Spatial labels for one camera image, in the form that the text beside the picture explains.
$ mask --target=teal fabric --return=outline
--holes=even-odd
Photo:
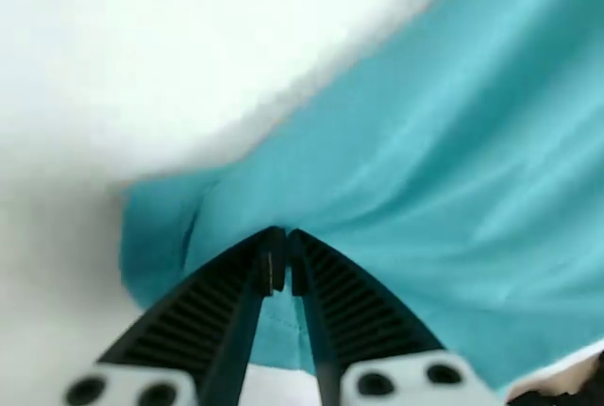
[[[270,225],[347,254],[493,387],[604,337],[604,0],[439,0],[241,161],[133,187],[124,282],[150,306]],[[252,362],[312,371],[303,316],[269,299]]]

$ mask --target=black object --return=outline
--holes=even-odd
[[[381,373],[365,373],[357,384],[359,393],[366,397],[383,397],[394,392],[394,384]]]
[[[153,384],[141,394],[137,406],[172,406],[176,396],[176,388],[172,384]]]
[[[77,381],[65,395],[69,406],[87,406],[97,401],[105,390],[105,379],[93,376]]]
[[[236,406],[262,301],[283,289],[288,265],[293,293],[303,299],[324,406],[340,405],[341,377],[351,364],[443,348],[388,289],[342,253],[304,231],[286,235],[268,228],[183,280],[98,362],[181,370],[192,377],[199,404]],[[432,377],[452,382],[455,374],[437,367]],[[367,373],[358,388],[379,396],[395,386]],[[176,397],[168,384],[149,386],[139,406],[169,406]]]
[[[460,372],[444,364],[431,366],[426,374],[434,384],[459,384],[461,382]]]

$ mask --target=screw hole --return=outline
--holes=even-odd
[[[90,376],[76,382],[65,396],[69,406],[87,406],[97,401],[105,390],[106,382],[99,376]]]
[[[382,397],[394,391],[393,383],[379,373],[366,373],[357,383],[359,393],[367,397]]]
[[[138,406],[171,406],[176,400],[176,388],[165,382],[147,387],[139,398]]]
[[[445,364],[435,364],[428,369],[428,379],[434,384],[459,384],[460,372]]]

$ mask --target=white background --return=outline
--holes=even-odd
[[[125,184],[241,156],[427,1],[0,0],[0,402],[59,404],[140,313]],[[242,403],[267,400],[314,379],[258,368]]]

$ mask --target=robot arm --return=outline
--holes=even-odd
[[[503,404],[381,283],[301,230],[268,228],[183,280],[75,378],[62,406],[236,406],[260,307],[287,267],[323,406]]]

